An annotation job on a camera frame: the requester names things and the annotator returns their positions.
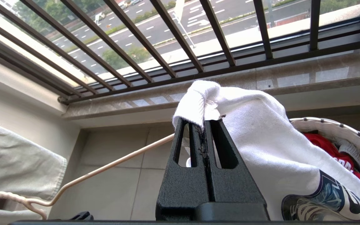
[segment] red clothing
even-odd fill
[[[326,138],[320,134],[304,134],[305,137],[317,147],[325,150],[331,155],[337,162],[343,165],[347,170],[352,172],[356,177],[360,179],[360,173],[354,170],[354,161],[349,155],[341,154],[338,149]]]

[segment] graphic print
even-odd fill
[[[360,199],[320,171],[319,188],[311,195],[287,195],[282,215],[284,220],[360,221]]]

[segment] wire hanger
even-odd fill
[[[11,192],[5,192],[5,191],[0,191],[0,198],[4,198],[4,199],[9,199],[9,200],[12,200],[12,201],[15,201],[15,202],[18,202],[18,203],[21,203],[23,204],[26,208],[28,208],[30,211],[32,212],[35,212],[37,214],[39,214],[42,219],[47,219],[47,215],[45,213],[44,210],[40,209],[40,208],[35,208],[32,204],[38,204],[38,205],[42,205],[42,206],[53,206],[56,201],[58,201],[58,199],[61,197],[61,195],[63,194],[63,192],[65,192],[67,189],[73,187],[74,185],[82,182],[82,181],[85,181],[87,180],[88,178],[91,178],[97,174],[100,174],[110,168],[113,168],[115,167],[116,165],[119,165],[121,164],[122,162],[125,162],[139,154],[142,154],[150,149],[153,149],[155,147],[158,147],[162,144],[165,144],[171,140],[173,140],[174,138],[174,134],[171,134],[167,137],[164,137],[152,144],[149,144],[143,148],[140,148],[139,150],[137,151],[134,151],[122,158],[119,158],[107,165],[104,165],[103,167],[100,167],[92,172],[89,172],[87,173],[86,175],[83,175],[73,181],[70,181],[69,183],[63,185],[63,187],[57,192],[56,196],[52,199],[52,201],[43,201],[43,200],[40,200],[40,199],[36,199],[36,198],[25,198],[23,196],[20,196],[20,195],[16,195],[16,194],[13,194]]]

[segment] gray cloth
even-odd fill
[[[340,146],[338,149],[340,153],[347,153],[354,159],[356,162],[355,168],[360,173],[360,149],[356,148],[354,144],[342,138],[336,138],[336,144]]]
[[[0,191],[51,200],[66,164],[64,157],[0,127]]]

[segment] road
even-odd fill
[[[254,4],[252,0],[211,0],[211,4],[219,21],[254,11]],[[144,12],[147,10],[150,11],[152,8],[153,6],[151,5],[151,3],[148,0],[144,0],[141,3],[136,4],[135,6],[128,7],[124,11],[127,11],[126,13],[129,15],[130,18],[134,18],[137,16],[137,12],[139,12],[140,10],[143,10],[142,12]],[[276,21],[306,12],[309,8],[309,0],[300,0],[274,8],[272,15],[273,19]],[[209,26],[209,21],[198,0],[191,1],[185,4],[181,22],[186,32],[191,32],[193,30]],[[120,25],[121,22],[116,18],[114,14],[108,14],[106,18],[100,22],[99,26],[104,30],[107,30],[106,26],[108,24],[111,24],[111,27],[115,27]],[[258,26],[258,22],[256,20],[256,16],[253,15],[250,17],[246,17],[246,19],[242,20],[241,22],[234,22],[228,26],[222,26],[222,29],[223,33],[225,35],[228,35],[256,26]],[[137,27],[152,44],[159,43],[173,37],[172,33],[169,31],[166,24],[159,16],[150,18],[142,23],[138,23]],[[95,35],[94,32],[87,27],[76,30],[73,33],[80,40],[86,40],[87,38]],[[131,47],[142,47],[140,42],[127,29],[121,30],[114,34],[110,34],[109,36],[124,50],[128,50]],[[216,39],[216,36],[213,31],[210,30],[207,32],[202,32],[201,34],[193,35],[191,39],[194,43],[197,44],[207,40]],[[64,37],[56,40],[54,43],[62,48],[73,45],[73,43],[71,43]],[[101,40],[97,40],[93,43],[88,44],[87,46],[89,46],[91,50],[93,50],[100,56],[102,56],[102,53],[104,51],[109,49],[107,44]],[[173,42],[171,44],[165,44],[164,46],[157,47],[157,51],[160,54],[164,54],[179,48],[179,44],[177,42]],[[91,57],[89,57],[79,49],[74,50],[69,54],[79,62],[83,63],[95,74],[101,74],[106,72],[106,70],[102,66],[97,64],[93,59],[91,59]]]

